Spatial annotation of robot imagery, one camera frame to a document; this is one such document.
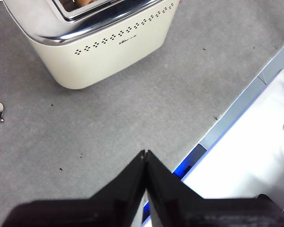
cream toaster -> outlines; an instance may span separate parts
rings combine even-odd
[[[3,0],[54,77],[88,87],[158,49],[179,0]]]

toaster slot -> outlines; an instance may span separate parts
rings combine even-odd
[[[52,0],[66,20],[101,11],[124,0]]]

brand logo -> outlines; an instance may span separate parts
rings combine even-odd
[[[137,37],[137,35],[133,35],[132,37],[130,37],[130,38],[128,38],[128,39],[124,39],[124,40],[122,40],[121,42],[119,42],[119,45],[121,45],[121,44],[127,42],[128,40],[131,40],[132,38],[135,38],[135,37]]]

gray carpet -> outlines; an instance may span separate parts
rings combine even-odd
[[[0,224],[22,202],[91,196],[144,148],[173,170],[283,45],[284,0],[184,0],[160,49],[73,91],[0,3]]]

bread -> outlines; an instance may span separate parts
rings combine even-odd
[[[86,6],[94,1],[97,1],[97,0],[77,0],[77,4],[79,7],[82,7],[82,6]]]

